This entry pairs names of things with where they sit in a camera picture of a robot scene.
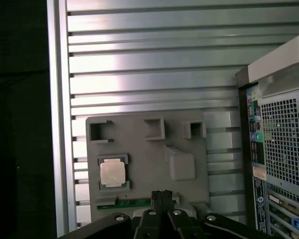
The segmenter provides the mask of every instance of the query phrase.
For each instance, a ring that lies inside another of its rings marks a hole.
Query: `label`
[[[255,197],[256,229],[266,233],[267,229],[264,182],[259,178],[253,177],[253,186]]]
[[[267,179],[266,170],[263,168],[253,167],[253,175],[254,175],[254,177],[260,178],[265,181]]]

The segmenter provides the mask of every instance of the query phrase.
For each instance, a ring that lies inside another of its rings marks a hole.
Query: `usb port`
[[[256,124],[255,124],[255,122],[250,122],[249,123],[249,129],[250,129],[250,132],[256,132]]]
[[[256,130],[260,130],[260,122],[256,123]]]

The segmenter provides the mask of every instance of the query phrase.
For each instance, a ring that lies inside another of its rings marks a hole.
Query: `slotted aluminum wall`
[[[299,0],[48,0],[58,234],[91,221],[85,119],[201,109],[210,206],[245,222],[235,73],[299,35]]]

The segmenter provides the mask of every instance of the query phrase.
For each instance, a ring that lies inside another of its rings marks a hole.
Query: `ventilation grille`
[[[276,193],[279,193],[281,195],[286,196],[287,198],[293,199],[296,202],[299,202],[299,196],[297,196],[296,194],[290,193],[285,189],[282,189],[280,187],[277,187],[275,185],[272,185],[270,183],[267,184],[267,187],[273,191],[275,191]]]
[[[297,100],[262,106],[267,174],[299,186]]]

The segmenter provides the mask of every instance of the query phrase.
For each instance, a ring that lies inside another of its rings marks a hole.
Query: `screw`
[[[215,221],[215,220],[216,220],[216,217],[213,216],[213,215],[210,215],[210,216],[207,217],[207,219],[208,219],[209,221]]]
[[[180,214],[181,214],[181,211],[180,211],[180,210],[175,210],[173,213],[174,213],[175,215],[180,215]]]
[[[124,220],[124,217],[122,217],[122,216],[118,216],[118,217],[115,218],[115,220],[116,220],[116,221],[123,221],[123,220]]]

